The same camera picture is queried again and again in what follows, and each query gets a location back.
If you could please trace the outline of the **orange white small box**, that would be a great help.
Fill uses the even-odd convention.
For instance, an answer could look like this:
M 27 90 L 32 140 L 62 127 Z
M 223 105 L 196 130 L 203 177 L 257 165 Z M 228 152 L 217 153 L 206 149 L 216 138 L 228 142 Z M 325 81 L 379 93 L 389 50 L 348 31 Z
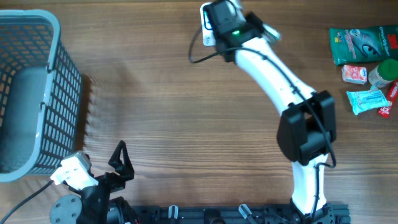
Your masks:
M 366 67 L 344 65 L 341 71 L 342 79 L 344 82 L 364 85 L 368 81 L 368 73 Z

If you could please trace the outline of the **teal white packet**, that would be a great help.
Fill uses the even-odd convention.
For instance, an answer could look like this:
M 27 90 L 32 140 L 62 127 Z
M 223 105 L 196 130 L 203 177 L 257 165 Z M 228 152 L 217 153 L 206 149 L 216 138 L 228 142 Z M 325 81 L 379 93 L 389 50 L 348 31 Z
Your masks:
M 365 91 L 347 91 L 346 94 L 355 115 L 388 105 L 384 93 L 375 86 Z

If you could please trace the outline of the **red Nescafe sachet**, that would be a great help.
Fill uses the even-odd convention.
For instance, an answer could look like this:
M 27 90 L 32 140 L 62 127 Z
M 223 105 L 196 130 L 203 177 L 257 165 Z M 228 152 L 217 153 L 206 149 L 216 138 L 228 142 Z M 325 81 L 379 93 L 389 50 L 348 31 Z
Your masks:
M 389 92 L 386 96 L 386 100 L 388 102 L 388 105 L 385 107 L 382 107 L 378 111 L 378 115 L 382 116 L 383 118 L 389 118 L 391 114 L 391 109 L 394 106 L 394 103 L 397 99 L 397 80 L 394 80 L 392 83 L 391 88 L 389 89 Z

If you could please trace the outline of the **green cap white bottle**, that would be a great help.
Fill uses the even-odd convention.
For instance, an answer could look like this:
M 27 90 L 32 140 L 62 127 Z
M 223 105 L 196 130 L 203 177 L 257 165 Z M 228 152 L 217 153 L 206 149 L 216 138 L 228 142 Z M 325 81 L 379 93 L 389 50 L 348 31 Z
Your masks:
M 387 59 L 369 72 L 368 81 L 371 85 L 382 88 L 397 79 L 397 61 Z

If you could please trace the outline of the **green 3M gloves packet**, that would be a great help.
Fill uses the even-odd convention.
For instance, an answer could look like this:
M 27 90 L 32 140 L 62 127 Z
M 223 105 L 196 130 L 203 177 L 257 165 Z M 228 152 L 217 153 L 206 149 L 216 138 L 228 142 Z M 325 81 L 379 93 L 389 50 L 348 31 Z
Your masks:
M 329 29 L 335 65 L 397 60 L 397 26 L 361 29 Z

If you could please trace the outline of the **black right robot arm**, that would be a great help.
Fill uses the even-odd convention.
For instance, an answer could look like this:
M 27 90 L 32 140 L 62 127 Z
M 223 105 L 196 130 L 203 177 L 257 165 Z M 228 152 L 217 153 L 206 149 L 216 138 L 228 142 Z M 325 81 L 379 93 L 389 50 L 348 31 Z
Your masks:
M 271 47 L 281 34 L 253 12 L 243 14 L 238 1 L 204 3 L 200 13 L 203 44 L 246 72 L 275 106 L 277 143 L 293 168 L 291 202 L 306 220 L 318 219 L 326 206 L 324 169 L 336 166 L 333 97 L 301 81 L 281 61 Z

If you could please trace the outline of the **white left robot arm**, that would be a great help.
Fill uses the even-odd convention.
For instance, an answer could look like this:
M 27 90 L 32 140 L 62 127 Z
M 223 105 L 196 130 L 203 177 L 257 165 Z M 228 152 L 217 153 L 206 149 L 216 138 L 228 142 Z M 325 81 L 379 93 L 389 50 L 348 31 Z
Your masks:
M 125 189 L 134 178 L 134 168 L 126 143 L 119 141 L 108 164 L 114 172 L 95 177 L 90 158 L 78 151 L 62 159 L 50 176 L 56 185 L 64 184 L 72 192 L 58 199 L 50 211 L 50 222 L 61 223 L 140 223 L 136 211 L 123 197 L 110 198 Z

